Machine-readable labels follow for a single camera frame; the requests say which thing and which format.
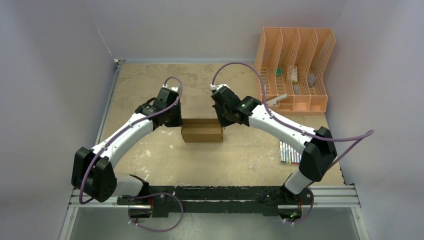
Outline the brown cardboard box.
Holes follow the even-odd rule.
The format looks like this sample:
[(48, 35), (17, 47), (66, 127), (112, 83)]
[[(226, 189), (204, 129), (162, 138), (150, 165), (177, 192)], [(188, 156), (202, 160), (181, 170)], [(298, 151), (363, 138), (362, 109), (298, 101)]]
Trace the brown cardboard box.
[(185, 143), (221, 143), (223, 128), (217, 118), (184, 118), (181, 136)]

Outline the pack of coloured markers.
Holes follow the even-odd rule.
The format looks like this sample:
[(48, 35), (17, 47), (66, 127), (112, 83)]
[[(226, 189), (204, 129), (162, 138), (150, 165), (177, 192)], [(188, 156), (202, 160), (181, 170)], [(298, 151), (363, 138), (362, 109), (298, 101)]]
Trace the pack of coloured markers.
[(300, 164), (301, 154), (298, 153), (292, 146), (281, 140), (279, 141), (279, 154), (280, 162), (282, 164)]

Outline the orange plastic file organizer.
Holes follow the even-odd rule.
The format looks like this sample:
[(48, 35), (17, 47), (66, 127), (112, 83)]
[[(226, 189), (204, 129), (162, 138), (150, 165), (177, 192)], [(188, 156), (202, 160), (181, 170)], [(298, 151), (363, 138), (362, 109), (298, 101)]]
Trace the orange plastic file organizer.
[(324, 73), (336, 43), (331, 28), (263, 27), (254, 68), (271, 110), (319, 115), (327, 110)]

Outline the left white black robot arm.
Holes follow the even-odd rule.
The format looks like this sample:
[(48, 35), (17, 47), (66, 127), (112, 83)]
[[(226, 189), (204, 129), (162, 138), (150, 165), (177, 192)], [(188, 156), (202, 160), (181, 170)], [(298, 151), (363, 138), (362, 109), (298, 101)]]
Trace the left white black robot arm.
[(117, 175), (114, 168), (139, 140), (158, 127), (182, 126), (181, 96), (180, 87), (164, 85), (157, 97), (139, 105), (113, 135), (91, 148), (78, 149), (71, 185), (101, 203), (114, 196), (129, 196), (138, 205), (146, 203), (148, 183), (134, 174)]

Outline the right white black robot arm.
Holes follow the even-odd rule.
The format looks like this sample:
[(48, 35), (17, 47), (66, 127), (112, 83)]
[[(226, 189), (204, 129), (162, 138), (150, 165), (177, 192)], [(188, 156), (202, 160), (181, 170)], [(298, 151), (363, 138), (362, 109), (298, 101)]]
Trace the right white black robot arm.
[(307, 186), (322, 180), (337, 156), (335, 144), (323, 140), (332, 137), (329, 129), (298, 124), (251, 96), (240, 99), (226, 84), (211, 85), (210, 89), (212, 107), (222, 127), (240, 124), (262, 130), (301, 154), (298, 168), (281, 187), (284, 202), (294, 203)]

